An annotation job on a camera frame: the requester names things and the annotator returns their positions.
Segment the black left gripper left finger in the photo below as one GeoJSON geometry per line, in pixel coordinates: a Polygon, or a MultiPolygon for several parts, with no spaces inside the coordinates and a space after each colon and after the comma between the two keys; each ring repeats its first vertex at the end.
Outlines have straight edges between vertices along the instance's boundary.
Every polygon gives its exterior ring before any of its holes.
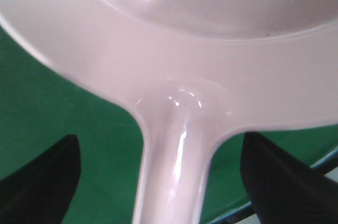
{"type": "Polygon", "coordinates": [[[62,223],[79,180],[79,140],[67,135],[1,179],[1,223],[62,223]]]}

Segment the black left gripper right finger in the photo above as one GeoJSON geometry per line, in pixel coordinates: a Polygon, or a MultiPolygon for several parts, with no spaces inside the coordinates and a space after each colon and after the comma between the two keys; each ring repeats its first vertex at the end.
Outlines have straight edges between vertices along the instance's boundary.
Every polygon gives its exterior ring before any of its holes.
{"type": "Polygon", "coordinates": [[[337,183],[260,133],[245,133],[240,173],[261,223],[337,223],[337,183]]]}

